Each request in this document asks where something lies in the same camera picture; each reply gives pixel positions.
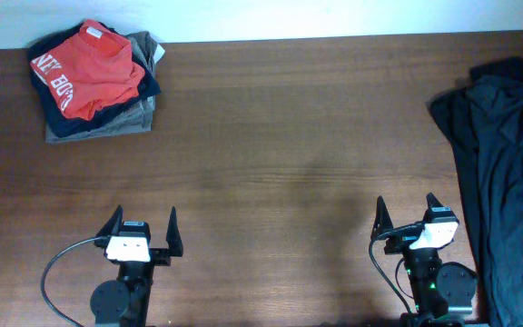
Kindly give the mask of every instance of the white wall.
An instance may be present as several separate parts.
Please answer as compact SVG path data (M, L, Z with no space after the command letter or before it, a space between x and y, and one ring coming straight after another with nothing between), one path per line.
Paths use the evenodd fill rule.
M522 0L0 0L0 48L83 18L162 42L523 29Z

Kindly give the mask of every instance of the dark blue garment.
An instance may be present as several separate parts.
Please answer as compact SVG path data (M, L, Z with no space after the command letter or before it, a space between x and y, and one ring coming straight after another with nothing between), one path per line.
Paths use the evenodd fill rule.
M68 30L48 35L44 39L35 43L27 50L27 59L32 61L40 55L44 55L48 51L54 49L60 45L66 39L76 35L80 30L82 24L79 24ZM50 128L58 137L66 137L72 134L80 132L92 131L96 128L102 127L107 123L111 122L118 114L124 110L130 108L133 104L144 100L149 96L157 95L161 92L158 83L154 80L153 75L141 60L133 55L133 62L137 63L144 69L144 77L138 84L138 96L129 99L123 104L109 105L94 114L94 117L90 121L85 121L82 118L65 118L62 112L57 106L54 97L49 87L44 84L31 70L30 78L32 85L40 96L40 102L44 108L45 120L49 123Z
M431 115L453 147L489 324L523 326L523 59L471 70Z

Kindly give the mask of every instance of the black cable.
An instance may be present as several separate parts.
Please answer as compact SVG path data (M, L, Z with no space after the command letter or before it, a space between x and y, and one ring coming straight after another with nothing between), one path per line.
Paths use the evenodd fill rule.
M400 294L399 290L397 290L397 288L395 287L395 285L392 284L392 282L390 281L389 277L387 277L387 275L385 274L384 271L382 271L382 269L380 268L379 264L377 263L377 261L375 260L374 258L374 255L372 254L372 245L378 241L378 240L381 240L381 239L384 239L385 237L387 237L388 234L387 233L383 233L381 235L379 235L379 237L377 238L374 238L372 240L370 240L370 244L369 244L369 256L370 256L370 260L372 261L372 264L374 264L374 267L377 268L377 270L379 271L380 275L382 276L382 278L387 282L387 284L390 286L390 288L395 292L395 294L397 294L397 296L399 296L400 300L403 302L403 304L405 305L405 308L407 308L407 312L409 313L409 316L412 316L413 315L413 312L410 310L410 307L409 307L409 304L407 303L407 300L405 300L405 298Z
M106 236L93 237L93 238L89 238L89 239L86 239L86 240L83 240L83 241L80 241L78 243L74 243L74 244L68 246L67 248L63 249L60 253L58 253L54 258L52 258L52 260L45 267L44 273L42 274L42 279L40 280L40 291L42 292L42 296L44 297L45 303L50 307L50 309L52 309L53 312L55 312L55 314L59 315L60 317L62 317L63 319L65 319L66 321L68 321L69 323L71 323L74 326L84 327L82 324L78 323L74 319L72 319L72 318L68 317L67 315L65 315L63 312L59 311L58 308L56 308L52 304L52 302L50 301L50 298L47 297L47 293L45 292L45 277L47 276L48 272L50 271L50 268L52 268L52 265L54 265L54 263L58 259L60 259L60 257L62 255L64 255L65 253L67 253L68 251L70 251L73 248L78 247L78 246L80 246L82 244L86 244L86 243L89 243L89 242L94 242L94 241L97 241L97 240L107 239L107 238L108 237L106 237Z
M412 295L408 295L405 291L403 291L403 288L400 287L399 268L400 268L400 264L403 263L404 261L405 261L405 258L400 258L399 262L397 263L397 268L395 268L395 282L397 282L397 286L399 286L400 291L403 292L403 294L407 295L408 297L410 297L412 299L413 296Z

